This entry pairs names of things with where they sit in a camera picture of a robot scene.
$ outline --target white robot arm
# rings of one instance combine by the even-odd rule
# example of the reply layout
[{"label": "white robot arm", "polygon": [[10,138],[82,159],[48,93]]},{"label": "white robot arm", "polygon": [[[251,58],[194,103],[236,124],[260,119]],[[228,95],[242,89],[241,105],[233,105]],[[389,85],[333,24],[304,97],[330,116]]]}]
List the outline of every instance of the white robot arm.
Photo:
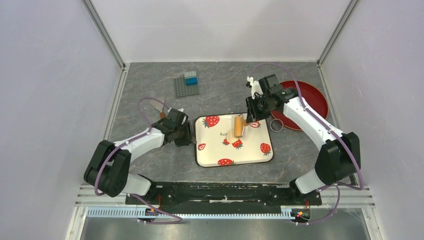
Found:
[{"label": "white robot arm", "polygon": [[255,86],[259,85],[261,91],[253,91],[252,87],[252,96],[246,98],[247,123],[266,119],[271,115],[271,111],[280,111],[295,122],[319,149],[315,168],[290,182],[290,187],[295,194],[305,195],[325,185],[334,184],[356,172],[346,151],[335,136],[330,134],[330,131],[346,143],[360,167],[360,145],[356,134],[353,132],[345,134],[332,126],[312,109],[304,98],[303,105],[297,90],[292,87],[283,89],[274,74],[259,81],[248,79],[248,82],[247,86],[250,83],[256,83]]},{"label": "white robot arm", "polygon": [[116,142],[101,141],[85,170],[84,180],[94,186],[101,165],[107,156],[112,150],[121,146],[113,155],[113,162],[105,166],[100,176],[98,189],[110,197],[120,193],[146,195],[152,183],[144,176],[130,174],[130,163],[148,151],[171,142],[174,142],[177,147],[195,144],[191,123],[182,111],[182,109],[171,108],[166,118],[152,124],[150,132],[146,129],[137,135]]}]

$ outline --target gray countertop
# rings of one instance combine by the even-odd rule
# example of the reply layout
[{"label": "gray countertop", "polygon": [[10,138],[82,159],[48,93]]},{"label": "gray countertop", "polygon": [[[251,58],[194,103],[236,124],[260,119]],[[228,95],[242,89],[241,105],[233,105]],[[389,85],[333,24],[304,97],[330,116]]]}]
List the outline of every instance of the gray countertop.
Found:
[{"label": "gray countertop", "polygon": [[[148,124],[137,110],[143,97],[165,96],[166,104],[184,108],[190,120],[199,116],[246,112],[245,98],[250,88],[246,77],[258,62],[158,62],[131,63],[110,141],[123,140],[144,131]],[[324,93],[317,64],[314,62],[284,62],[299,81],[309,83]],[[184,72],[196,71],[200,95],[175,98],[174,78]],[[275,66],[263,66],[253,75],[260,79],[276,74],[280,82],[290,76]],[[148,101],[141,104],[150,121],[159,120],[159,112]],[[327,120],[333,123],[329,115]],[[210,182],[274,182],[288,183],[314,167],[318,150],[301,131],[269,130],[274,157],[268,163],[203,168],[195,162],[194,147],[176,147],[173,143],[153,149],[131,163],[130,172],[142,174],[154,181]]]}]

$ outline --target blue lego brick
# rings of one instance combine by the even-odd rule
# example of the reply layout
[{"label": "blue lego brick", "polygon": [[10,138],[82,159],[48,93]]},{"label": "blue lego brick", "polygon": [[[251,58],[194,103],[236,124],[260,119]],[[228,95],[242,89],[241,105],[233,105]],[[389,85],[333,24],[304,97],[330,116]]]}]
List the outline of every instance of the blue lego brick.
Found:
[{"label": "blue lego brick", "polygon": [[196,85],[198,84],[198,78],[197,77],[192,77],[192,78],[186,78],[185,79],[185,85],[190,86],[190,85]]}]

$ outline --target red round tray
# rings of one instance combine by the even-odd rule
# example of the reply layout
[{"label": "red round tray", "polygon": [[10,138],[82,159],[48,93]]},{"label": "red round tray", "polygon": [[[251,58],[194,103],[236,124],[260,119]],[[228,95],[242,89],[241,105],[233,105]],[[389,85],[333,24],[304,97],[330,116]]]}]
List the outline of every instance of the red round tray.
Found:
[{"label": "red round tray", "polygon": [[[329,115],[329,104],[327,103],[326,98],[324,95],[318,90],[316,87],[312,86],[311,84],[308,84],[303,81],[297,81],[299,83],[300,91],[302,92],[302,97],[307,101],[307,103],[324,119],[327,118]],[[289,80],[289,81],[283,81],[280,83],[283,88],[296,88],[295,81]],[[302,129],[294,123],[292,120],[288,119],[282,112],[279,111],[272,111],[272,116],[275,119],[279,119],[284,123],[284,127],[287,127],[289,129],[293,129],[296,131],[302,131]]]}]

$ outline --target white wall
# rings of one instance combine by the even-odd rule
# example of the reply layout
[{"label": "white wall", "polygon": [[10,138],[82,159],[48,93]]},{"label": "white wall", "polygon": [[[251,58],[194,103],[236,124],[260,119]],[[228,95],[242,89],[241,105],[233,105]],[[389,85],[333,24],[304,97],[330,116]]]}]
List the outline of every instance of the white wall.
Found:
[{"label": "white wall", "polygon": [[316,61],[349,0],[92,0],[126,62]]},{"label": "white wall", "polygon": [[424,1],[361,1],[324,62],[387,239],[424,233]]},{"label": "white wall", "polygon": [[119,68],[80,0],[2,0],[0,32],[0,239],[63,239]]}]

